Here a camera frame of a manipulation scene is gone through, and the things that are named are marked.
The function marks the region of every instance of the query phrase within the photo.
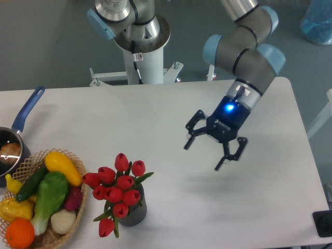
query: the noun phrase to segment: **light blue joint cap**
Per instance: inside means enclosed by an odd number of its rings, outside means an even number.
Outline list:
[[[275,74],[278,75],[286,62],[283,52],[270,44],[261,44],[256,49],[266,58],[275,71]]]
[[[272,8],[270,8],[268,6],[262,6],[262,9],[264,9],[271,17],[271,23],[272,23],[271,34],[272,34],[279,23],[278,15]]]
[[[112,40],[115,37],[113,31],[92,9],[88,10],[87,18],[94,30],[96,30],[97,33],[100,34],[104,39]]]
[[[216,52],[221,35],[212,35],[203,47],[203,59],[210,65],[216,65]]]

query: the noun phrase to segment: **black vase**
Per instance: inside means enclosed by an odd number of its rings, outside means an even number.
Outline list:
[[[137,187],[137,190],[139,191],[141,195],[141,201],[143,206],[140,206],[138,204],[131,207],[130,215],[127,215],[125,218],[120,218],[119,223],[121,225],[127,226],[127,227],[133,227],[140,223],[146,215],[146,202],[145,202],[145,196],[144,196],[144,189],[142,184],[139,184]]]

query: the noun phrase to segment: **yellow bell pepper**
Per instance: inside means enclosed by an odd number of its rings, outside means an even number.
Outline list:
[[[18,191],[20,190],[20,188],[22,187],[23,183],[21,183],[18,180],[15,180],[11,177],[10,174],[6,174],[5,176],[6,181],[7,181],[7,188],[10,192],[12,192],[14,195],[16,195],[18,193]],[[36,195],[32,195],[29,198],[30,201],[32,201],[33,203],[36,203],[37,201],[37,196]]]
[[[7,198],[0,202],[0,217],[12,223],[18,218],[31,220],[34,205],[30,201],[17,202],[15,198]]]

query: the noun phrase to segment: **blue pot handle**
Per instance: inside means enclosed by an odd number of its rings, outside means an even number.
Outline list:
[[[14,123],[12,124],[12,128],[22,132],[25,124],[25,120],[27,115],[30,113],[32,108],[36,105],[40,97],[45,92],[45,87],[37,87],[36,90],[32,93],[30,98],[27,100],[25,105],[22,107],[20,112],[17,114]]]

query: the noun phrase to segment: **woven basket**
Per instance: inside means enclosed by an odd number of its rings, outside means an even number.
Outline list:
[[[76,155],[73,155],[71,152],[68,152],[67,150],[60,150],[60,149],[52,149],[52,150],[46,150],[41,151],[39,153],[36,153],[34,156],[30,156],[29,158],[25,159],[23,163],[16,169],[16,172],[13,174],[13,178],[24,183],[26,179],[29,178],[29,176],[37,169],[40,168],[41,164],[44,161],[45,156],[50,153],[51,151],[58,151],[66,156],[68,156],[71,161],[74,163],[74,165],[78,168],[81,175],[85,175],[87,173],[82,161],[79,160],[79,158]],[[49,249],[55,249],[60,246],[62,246],[74,233],[75,229],[77,228],[77,225],[82,217],[83,210],[87,201],[87,185],[82,184],[81,191],[83,194],[83,200],[80,205],[80,207],[76,211],[76,221],[70,231],[66,234],[58,234],[53,231],[51,224],[49,222],[46,232],[36,236],[34,242],[27,248],[29,249],[41,249],[41,248],[49,248]],[[3,199],[12,198],[15,197],[15,195],[10,192],[8,189],[6,189],[5,196]],[[4,221],[3,219],[0,219],[0,234],[3,237],[3,242],[7,245],[7,247],[10,248],[10,246],[7,243],[6,240],[6,229],[9,223]]]

